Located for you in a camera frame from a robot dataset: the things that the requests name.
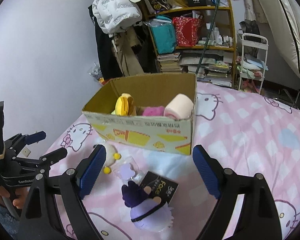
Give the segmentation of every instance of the white cart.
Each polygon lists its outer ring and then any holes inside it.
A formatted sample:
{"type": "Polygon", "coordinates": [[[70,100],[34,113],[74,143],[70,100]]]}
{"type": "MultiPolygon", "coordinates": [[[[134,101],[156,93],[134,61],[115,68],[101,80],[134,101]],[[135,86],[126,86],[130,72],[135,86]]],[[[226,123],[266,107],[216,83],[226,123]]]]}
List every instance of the white cart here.
{"type": "Polygon", "coordinates": [[[257,35],[257,34],[252,34],[252,33],[244,33],[242,34],[242,37],[240,37],[240,35],[237,35],[238,37],[238,43],[242,44],[242,54],[241,54],[241,69],[240,69],[240,80],[239,80],[239,88],[238,90],[240,90],[241,88],[241,81],[242,78],[247,78],[247,79],[253,79],[253,80],[259,80],[261,81],[261,85],[260,85],[260,89],[259,89],[259,94],[261,92],[261,88],[262,88],[262,84],[263,81],[265,79],[265,69],[263,69],[263,73],[261,77],[254,77],[251,78],[250,76],[248,76],[246,73],[242,72],[242,68],[243,68],[243,60],[244,60],[244,46],[248,46],[248,47],[253,47],[253,48],[258,48],[258,49],[263,49],[266,51],[266,59],[265,59],[265,65],[267,65],[267,57],[268,57],[268,48],[269,48],[269,44],[268,44],[268,39],[266,37],[257,35]],[[266,44],[264,43],[259,43],[259,42],[255,42],[255,41],[247,41],[244,38],[245,37],[256,37],[256,38],[260,38],[266,41],[266,44]]]}

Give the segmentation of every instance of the teal bag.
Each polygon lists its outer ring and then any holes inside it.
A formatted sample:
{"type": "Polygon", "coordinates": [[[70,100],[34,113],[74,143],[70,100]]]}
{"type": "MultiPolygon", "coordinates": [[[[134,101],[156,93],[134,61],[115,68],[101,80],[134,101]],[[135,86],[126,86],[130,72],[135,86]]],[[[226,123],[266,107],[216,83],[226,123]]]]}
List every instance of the teal bag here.
{"type": "Polygon", "coordinates": [[[154,37],[154,42],[157,46],[158,54],[172,53],[177,46],[177,38],[172,20],[168,17],[158,15],[157,19],[168,20],[171,23],[164,24],[163,26],[152,27],[151,32],[154,37]]]}

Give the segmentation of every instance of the pink bedsheet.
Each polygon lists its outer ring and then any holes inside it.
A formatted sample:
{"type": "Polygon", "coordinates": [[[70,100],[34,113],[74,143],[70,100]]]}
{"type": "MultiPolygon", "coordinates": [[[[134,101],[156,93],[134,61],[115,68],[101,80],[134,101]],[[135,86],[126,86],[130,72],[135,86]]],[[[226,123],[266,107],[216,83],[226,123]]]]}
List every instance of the pink bedsheet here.
{"type": "MultiPolygon", "coordinates": [[[[211,157],[237,174],[262,173],[274,196],[285,238],[300,221],[300,111],[257,94],[205,83],[198,83],[197,102],[193,146],[201,144],[211,157]]],[[[53,165],[50,175],[76,167],[100,142],[82,115],[49,148],[48,152],[60,146],[68,150],[67,158],[53,165]]],[[[122,200],[122,182],[113,173],[101,172],[83,203],[98,230],[108,233],[104,239],[196,239],[216,200],[208,194],[192,157],[110,143],[123,158],[131,155],[144,173],[151,170],[177,181],[179,187],[170,203],[173,227],[150,233],[131,223],[130,209],[122,200]]],[[[242,196],[238,198],[224,238],[235,229],[242,200],[242,196]]],[[[57,202],[67,234],[75,237],[61,197],[57,202]]]]}

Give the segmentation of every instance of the pink plush toy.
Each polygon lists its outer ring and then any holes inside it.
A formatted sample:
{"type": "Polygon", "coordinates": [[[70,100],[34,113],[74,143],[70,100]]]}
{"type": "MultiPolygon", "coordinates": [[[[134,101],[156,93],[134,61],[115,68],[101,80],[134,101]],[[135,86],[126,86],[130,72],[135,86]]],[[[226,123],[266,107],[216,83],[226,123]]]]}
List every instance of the pink plush toy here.
{"type": "Polygon", "coordinates": [[[146,107],[142,115],[144,116],[163,116],[164,106],[146,107]]]}

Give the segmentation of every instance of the clothing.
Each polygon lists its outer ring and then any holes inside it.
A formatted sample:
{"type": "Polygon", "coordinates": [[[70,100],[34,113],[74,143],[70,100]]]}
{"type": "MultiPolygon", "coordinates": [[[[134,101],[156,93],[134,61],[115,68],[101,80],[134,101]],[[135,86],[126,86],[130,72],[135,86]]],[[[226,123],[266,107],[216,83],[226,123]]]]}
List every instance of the clothing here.
{"type": "Polygon", "coordinates": [[[0,223],[7,231],[7,233],[15,240],[17,240],[19,221],[11,216],[7,208],[0,205],[0,223]]]}
{"type": "Polygon", "coordinates": [[[129,0],[94,0],[92,11],[100,28],[107,34],[125,32],[142,19],[138,5],[129,0]]]}
{"type": "Polygon", "coordinates": [[[133,27],[130,27],[124,33],[117,33],[114,37],[114,43],[116,47],[113,47],[113,53],[123,75],[134,76],[143,74],[144,71],[131,48],[140,44],[133,27]]]}
{"type": "Polygon", "coordinates": [[[97,19],[92,12],[92,5],[89,7],[89,13],[95,26],[99,65],[104,80],[122,77],[117,60],[111,52],[111,38],[99,27],[97,19]]]}

